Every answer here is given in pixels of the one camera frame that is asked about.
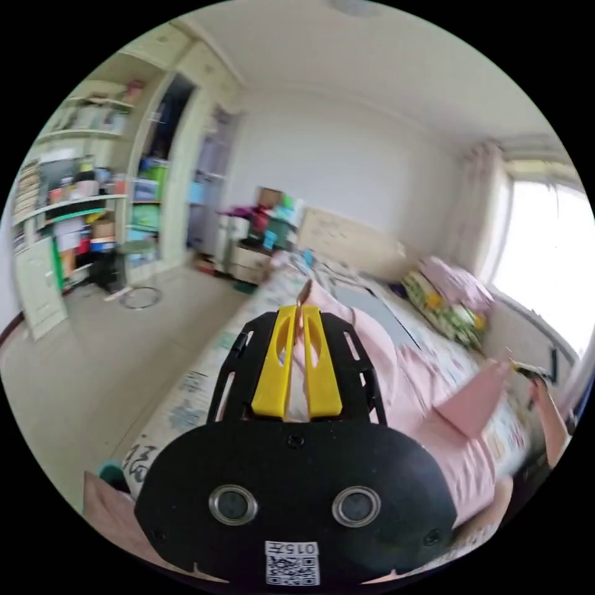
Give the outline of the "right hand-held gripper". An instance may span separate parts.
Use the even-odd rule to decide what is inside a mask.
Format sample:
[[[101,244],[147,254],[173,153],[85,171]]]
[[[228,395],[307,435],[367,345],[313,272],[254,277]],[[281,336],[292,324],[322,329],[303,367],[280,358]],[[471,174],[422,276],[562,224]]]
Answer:
[[[552,381],[551,375],[544,368],[522,364],[513,359],[509,359],[509,366],[513,372],[524,376],[530,381],[542,381],[543,383]]]

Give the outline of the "person's right hand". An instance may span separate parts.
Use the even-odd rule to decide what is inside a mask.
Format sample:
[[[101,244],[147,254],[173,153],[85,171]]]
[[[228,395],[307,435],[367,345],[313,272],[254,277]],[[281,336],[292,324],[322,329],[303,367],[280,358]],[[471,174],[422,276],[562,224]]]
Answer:
[[[556,407],[549,388],[542,378],[535,378],[531,381],[530,396],[542,424],[545,425],[556,413]]]

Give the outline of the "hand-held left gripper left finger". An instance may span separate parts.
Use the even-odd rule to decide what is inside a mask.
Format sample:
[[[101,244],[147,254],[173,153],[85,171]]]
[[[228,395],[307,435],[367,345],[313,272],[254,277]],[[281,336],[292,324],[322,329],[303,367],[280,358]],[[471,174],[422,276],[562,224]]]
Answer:
[[[297,306],[282,306],[273,321],[265,359],[251,402],[257,417],[284,417],[291,393]]]

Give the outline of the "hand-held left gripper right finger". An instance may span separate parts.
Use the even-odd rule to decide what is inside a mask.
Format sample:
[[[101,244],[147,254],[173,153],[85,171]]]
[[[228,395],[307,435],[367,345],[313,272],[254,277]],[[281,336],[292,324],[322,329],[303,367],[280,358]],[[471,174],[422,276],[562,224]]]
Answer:
[[[342,400],[320,310],[316,306],[303,306],[301,316],[308,415],[338,417],[342,412]]]

